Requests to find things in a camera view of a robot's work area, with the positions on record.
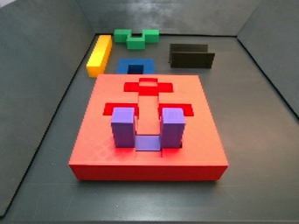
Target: toy block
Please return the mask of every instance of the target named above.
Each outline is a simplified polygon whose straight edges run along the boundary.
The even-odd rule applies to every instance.
[[[216,53],[209,45],[172,44],[170,63],[176,68],[212,68]]]
[[[147,96],[141,96],[138,92],[125,92],[125,85],[127,82],[139,83],[142,78],[145,76],[139,74],[110,74],[98,77],[70,158],[70,168],[77,178],[138,181],[218,180],[229,168],[229,160],[198,76],[151,75],[158,86],[160,83],[173,83],[172,93],[160,92],[160,103],[172,101],[181,104],[182,101],[193,107],[194,116],[185,117],[182,148],[162,148],[161,151],[138,151],[134,147],[117,148],[111,115],[103,115],[103,111],[109,102],[139,104],[139,98]]]
[[[137,120],[137,134],[147,136],[161,135],[161,119],[158,111],[158,96],[139,96],[139,117]]]
[[[114,33],[114,39],[117,43],[126,43],[127,38],[133,36],[133,31],[129,29],[117,29]]]
[[[146,38],[129,37],[126,40],[126,48],[129,50],[145,50],[146,49]]]
[[[161,151],[161,137],[160,136],[135,136],[135,150],[137,151]]]
[[[119,148],[135,147],[137,130],[135,130],[135,109],[115,108],[111,127],[114,132],[115,144]]]
[[[106,72],[109,56],[113,48],[113,40],[110,35],[101,35],[94,51],[89,58],[89,77],[98,78],[99,74]]]
[[[143,30],[143,35],[146,43],[160,42],[160,30]]]
[[[121,59],[117,65],[118,74],[155,74],[154,59]]]
[[[181,148],[184,142],[185,116],[182,108],[164,108],[162,147]]]

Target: gray floor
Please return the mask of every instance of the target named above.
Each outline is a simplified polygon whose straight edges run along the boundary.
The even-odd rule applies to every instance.
[[[170,43],[209,44],[212,70],[172,69]],[[236,38],[162,37],[119,58],[155,59],[160,74],[198,73],[230,168],[218,182],[79,182],[67,165],[95,80],[87,59],[3,221],[299,221],[299,125]]]

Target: yellow rectangular block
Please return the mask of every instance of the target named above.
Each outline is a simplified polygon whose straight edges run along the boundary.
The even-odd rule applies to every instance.
[[[99,74],[106,72],[109,56],[113,48],[111,35],[101,35],[95,45],[93,54],[89,58],[89,77],[98,78]]]

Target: purple block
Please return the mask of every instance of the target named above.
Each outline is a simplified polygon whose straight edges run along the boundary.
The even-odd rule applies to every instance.
[[[135,136],[137,151],[161,151],[161,136]]]
[[[182,108],[164,108],[162,148],[182,148],[185,115]]]
[[[115,108],[111,119],[111,127],[118,148],[135,148],[137,126],[135,109]]]

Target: blue block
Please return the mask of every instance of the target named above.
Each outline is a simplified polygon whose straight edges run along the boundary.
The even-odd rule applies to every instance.
[[[154,59],[121,59],[117,74],[155,74]]]
[[[111,127],[118,148],[135,148],[137,128],[135,109],[115,108],[111,119]]]
[[[161,137],[160,136],[135,136],[135,150],[137,151],[161,151]]]
[[[185,115],[182,108],[164,108],[162,115],[162,148],[182,148]]]

